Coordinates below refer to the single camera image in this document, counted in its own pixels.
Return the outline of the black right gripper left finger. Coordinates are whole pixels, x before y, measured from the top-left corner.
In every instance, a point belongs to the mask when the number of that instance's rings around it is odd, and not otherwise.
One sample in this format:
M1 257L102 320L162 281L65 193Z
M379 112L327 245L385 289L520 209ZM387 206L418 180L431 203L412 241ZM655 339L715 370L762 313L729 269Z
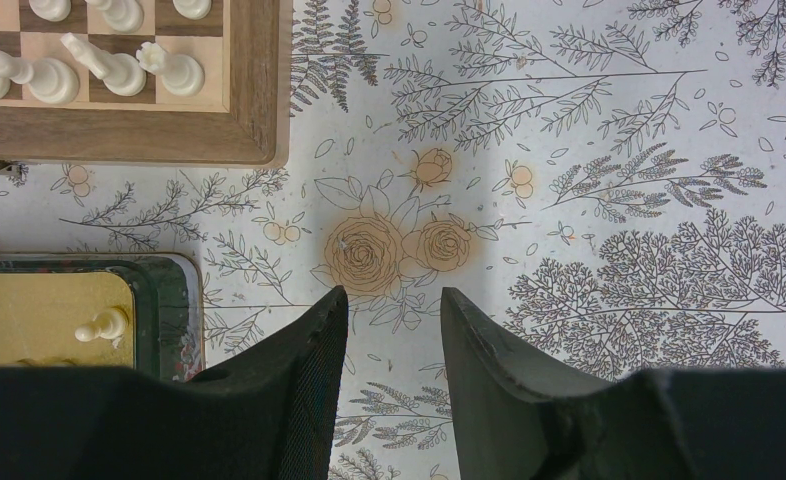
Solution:
M347 337L337 286L185 383L0 367L0 479L324 479Z

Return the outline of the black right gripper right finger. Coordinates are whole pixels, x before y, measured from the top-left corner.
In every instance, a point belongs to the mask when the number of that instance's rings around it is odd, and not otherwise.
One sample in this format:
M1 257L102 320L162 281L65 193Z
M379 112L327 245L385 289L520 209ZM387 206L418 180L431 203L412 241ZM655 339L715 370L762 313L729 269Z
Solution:
M452 287L441 335L465 479L786 479L786 368L652 368L609 382Z

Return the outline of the white chess piece cluster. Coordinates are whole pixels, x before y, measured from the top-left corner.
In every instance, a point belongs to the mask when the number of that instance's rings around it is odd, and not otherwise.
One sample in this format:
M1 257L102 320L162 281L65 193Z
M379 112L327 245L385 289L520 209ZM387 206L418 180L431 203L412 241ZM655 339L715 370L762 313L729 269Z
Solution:
M118 307L109 307L97 313L92 320L78 326L74 332L80 342L97 339L115 340L124 335L128 316Z

